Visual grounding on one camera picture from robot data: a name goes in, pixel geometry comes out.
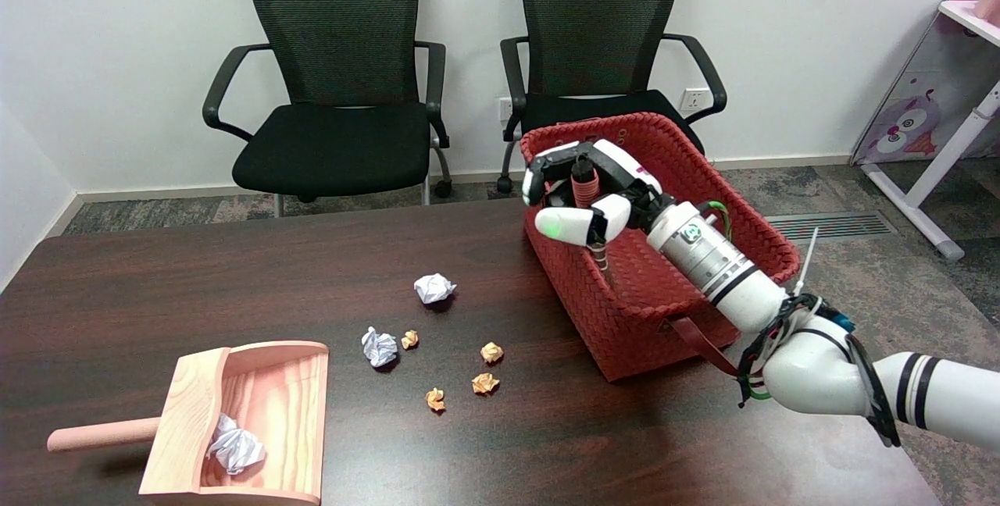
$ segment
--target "chair seat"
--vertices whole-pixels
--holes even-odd
[[[528,105],[525,108],[524,117],[521,119],[523,133],[558,123],[578,122],[582,119],[653,112],[654,114],[662,114],[675,122],[684,135],[698,148],[698,151],[705,154],[705,148],[702,147],[694,130],[658,90],[586,100],[528,94],[527,100]]]
[[[415,186],[427,176],[427,109],[281,106],[236,158],[242,188],[303,197],[353,196]]]

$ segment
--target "cartoon owl print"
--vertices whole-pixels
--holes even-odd
[[[900,101],[875,119],[865,140],[865,159],[871,162],[898,161],[932,155],[936,145],[931,133],[941,122],[941,108],[932,99],[933,89],[923,96]]]

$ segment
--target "power outlet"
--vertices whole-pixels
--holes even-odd
[[[497,99],[497,115],[500,117],[500,123],[502,124],[510,121],[511,116],[514,115],[514,103],[511,102],[510,98]]]
[[[703,108],[708,108],[711,101],[712,91],[707,89],[707,87],[686,87],[678,110],[682,112],[697,112]]]

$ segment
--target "wooden dustpan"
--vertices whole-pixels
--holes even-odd
[[[154,504],[320,503],[328,350],[316,342],[264,342],[177,360],[163,414],[56,430],[52,452],[153,441],[139,494]],[[263,461],[230,476],[206,458],[228,414],[264,445]]]

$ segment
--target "leather strap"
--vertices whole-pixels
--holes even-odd
[[[691,319],[687,317],[668,318],[667,322],[670,323],[674,332],[681,337],[681,340],[697,352],[699,356],[705,358],[708,363],[714,365],[726,375],[732,377],[740,376],[740,372],[736,369],[736,366],[715,345],[708,341],[705,333]]]

